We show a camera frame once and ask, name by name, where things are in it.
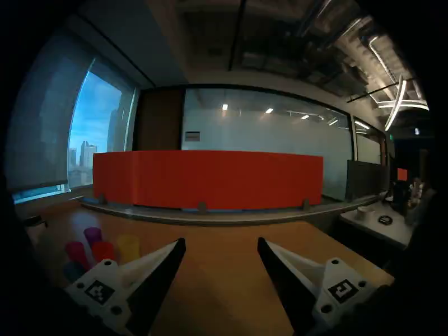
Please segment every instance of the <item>sky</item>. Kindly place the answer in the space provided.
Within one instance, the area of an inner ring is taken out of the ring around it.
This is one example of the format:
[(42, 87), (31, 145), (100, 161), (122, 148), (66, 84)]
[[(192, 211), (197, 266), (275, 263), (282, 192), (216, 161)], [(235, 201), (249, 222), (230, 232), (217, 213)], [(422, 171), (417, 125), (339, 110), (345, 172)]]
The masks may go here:
[(106, 152), (110, 113), (118, 108), (121, 91), (89, 72), (82, 85), (74, 109), (69, 147), (76, 148), (76, 163), (80, 162), (81, 144), (87, 141)]

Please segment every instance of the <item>cup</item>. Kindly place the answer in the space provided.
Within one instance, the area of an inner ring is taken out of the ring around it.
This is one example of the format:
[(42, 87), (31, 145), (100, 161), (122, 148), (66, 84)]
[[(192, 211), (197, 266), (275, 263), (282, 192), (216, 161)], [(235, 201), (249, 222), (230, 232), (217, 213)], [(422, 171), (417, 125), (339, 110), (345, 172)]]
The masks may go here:
[(86, 236), (90, 248), (92, 248), (97, 241), (102, 241), (101, 229), (99, 227), (88, 227), (84, 230), (84, 235)]
[(355, 218), (359, 221), (365, 221), (370, 217), (372, 213), (373, 210), (369, 207), (358, 207), (358, 209), (356, 210)]
[(66, 244), (65, 251), (71, 261), (79, 263), (85, 270), (90, 269), (84, 245), (80, 241), (71, 241)]
[(114, 245), (108, 241), (97, 241), (92, 246), (92, 255), (97, 262), (101, 262), (104, 259), (115, 260)]
[(81, 278), (86, 270), (79, 262), (68, 262), (62, 268), (62, 273), (70, 283), (73, 283)]
[(116, 243), (120, 250), (120, 263), (126, 264), (140, 258), (140, 239), (133, 235), (121, 235)]

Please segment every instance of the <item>yellow cup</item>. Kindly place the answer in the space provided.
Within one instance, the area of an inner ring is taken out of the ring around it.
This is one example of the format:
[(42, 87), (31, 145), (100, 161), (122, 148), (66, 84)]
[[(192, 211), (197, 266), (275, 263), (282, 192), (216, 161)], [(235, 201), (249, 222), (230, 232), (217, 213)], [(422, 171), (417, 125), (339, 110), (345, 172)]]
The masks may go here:
[(140, 258), (140, 239), (133, 235), (121, 235), (116, 243), (120, 251), (120, 264)]

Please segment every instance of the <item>desk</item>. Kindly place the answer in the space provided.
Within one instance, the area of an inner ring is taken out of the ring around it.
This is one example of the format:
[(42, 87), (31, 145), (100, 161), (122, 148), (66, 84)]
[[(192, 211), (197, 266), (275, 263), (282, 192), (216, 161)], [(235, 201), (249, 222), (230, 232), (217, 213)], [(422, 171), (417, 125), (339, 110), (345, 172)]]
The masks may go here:
[(338, 256), (376, 286), (393, 277), (303, 221), (261, 226), (199, 227), (129, 220), (79, 206), (42, 213), (49, 228), (36, 247), (54, 282), (65, 284), (60, 268), (68, 240), (85, 242), (82, 231), (101, 227), (115, 243), (119, 234), (138, 235), (141, 253), (179, 237), (186, 253), (151, 329), (157, 335), (279, 335), (293, 330), (257, 253), (262, 236), (318, 263)]
[[(376, 202), (368, 207), (374, 210), (374, 213), (368, 215), (365, 220), (358, 220), (356, 218), (357, 210), (341, 213), (340, 218), (360, 230), (364, 230), (392, 245), (405, 249), (412, 236), (413, 227), (406, 225), (404, 223), (404, 217), (397, 211), (392, 210), (388, 204)], [(378, 218), (382, 215), (390, 216), (393, 220), (392, 224), (383, 225), (378, 222)]]

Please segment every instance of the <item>white desk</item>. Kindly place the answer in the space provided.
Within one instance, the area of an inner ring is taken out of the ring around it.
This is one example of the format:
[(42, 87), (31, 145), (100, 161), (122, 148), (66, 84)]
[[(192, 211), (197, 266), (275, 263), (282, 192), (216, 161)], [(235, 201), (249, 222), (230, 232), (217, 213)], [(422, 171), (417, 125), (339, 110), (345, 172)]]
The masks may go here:
[[(395, 246), (405, 249), (410, 237), (412, 236), (413, 227), (404, 223), (404, 217), (397, 211), (392, 210), (390, 205), (376, 202), (368, 206), (373, 210), (366, 219), (359, 220), (356, 218), (357, 210), (352, 210), (340, 214), (340, 218), (353, 225), (356, 228), (366, 231), (369, 234), (377, 236)], [(393, 220), (391, 225), (384, 225), (378, 222), (380, 216), (387, 215)]]

